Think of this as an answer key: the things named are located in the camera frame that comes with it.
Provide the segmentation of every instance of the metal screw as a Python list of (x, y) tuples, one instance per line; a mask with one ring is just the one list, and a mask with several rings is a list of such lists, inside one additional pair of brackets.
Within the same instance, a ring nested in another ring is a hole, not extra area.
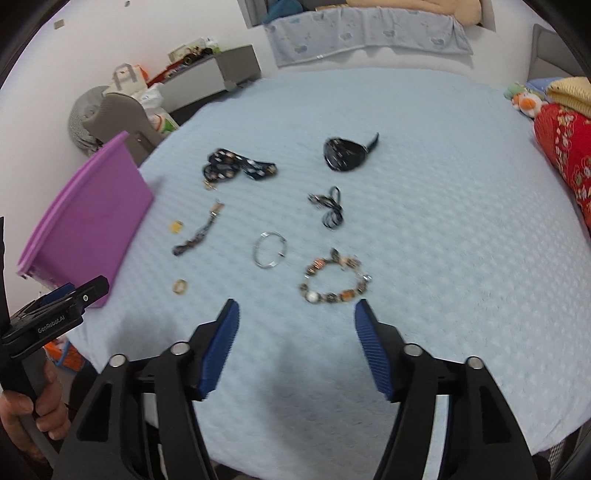
[(112, 367), (120, 367), (126, 361), (127, 361), (127, 358), (125, 357), (125, 355), (121, 355), (120, 353), (118, 353), (117, 355), (113, 355), (109, 359), (109, 365)]
[(170, 347), (170, 351), (173, 355), (182, 355), (189, 351), (190, 347), (187, 342), (178, 342), (175, 343), (172, 347)]
[(473, 368), (474, 370), (480, 370), (484, 368), (484, 363), (477, 356), (471, 356), (468, 359), (468, 366)]
[(404, 353), (410, 356), (421, 356), (423, 349), (416, 343), (409, 343), (408, 345), (404, 345)]

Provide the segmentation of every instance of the blue pillowcase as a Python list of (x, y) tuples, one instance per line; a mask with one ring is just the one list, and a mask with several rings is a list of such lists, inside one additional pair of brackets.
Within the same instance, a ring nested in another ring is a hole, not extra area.
[(550, 77), (547, 79), (530, 80), (525, 84), (525, 86), (530, 90), (533, 90), (546, 96), (546, 89), (548, 88), (548, 85), (554, 82), (555, 80), (562, 80), (562, 77)]
[(275, 5), (271, 7), (267, 17), (262, 21), (265, 25), (271, 23), (273, 20), (278, 18), (289, 17), (291, 15), (297, 15), (304, 11), (304, 7), (301, 6), (297, 0), (279, 0)]

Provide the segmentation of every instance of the yellow blanket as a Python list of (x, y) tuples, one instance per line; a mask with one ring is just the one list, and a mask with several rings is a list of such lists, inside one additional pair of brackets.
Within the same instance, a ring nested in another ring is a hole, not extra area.
[(347, 0), (351, 7), (388, 7), (453, 15), (462, 25), (476, 25), (482, 19), (480, 0)]
[(591, 83), (586, 77), (571, 77), (550, 83), (546, 90), (555, 103), (591, 118)]

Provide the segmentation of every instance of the headboard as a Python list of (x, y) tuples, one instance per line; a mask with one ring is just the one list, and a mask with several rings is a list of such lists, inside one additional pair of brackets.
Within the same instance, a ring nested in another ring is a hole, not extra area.
[(558, 34), (541, 25), (534, 25), (527, 79), (584, 76), (583, 69)]

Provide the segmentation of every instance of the silver bracelet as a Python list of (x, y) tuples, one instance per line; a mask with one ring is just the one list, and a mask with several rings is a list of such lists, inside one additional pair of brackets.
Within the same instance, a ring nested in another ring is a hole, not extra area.
[[(277, 254), (279, 255), (278, 260), (273, 260), (271, 263), (265, 265), (258, 261), (258, 249), (261, 246), (261, 242), (268, 236), (278, 236), (279, 240), (281, 240), (281, 243), (283, 244), (283, 249)], [(287, 240), (285, 240), (285, 238), (282, 235), (278, 234), (277, 232), (263, 232), (261, 233), (261, 236), (258, 238), (258, 240), (255, 242), (255, 246), (252, 249), (252, 259), (255, 261), (256, 266), (259, 268), (273, 268), (281, 263), (281, 261), (285, 258), (286, 252)]]

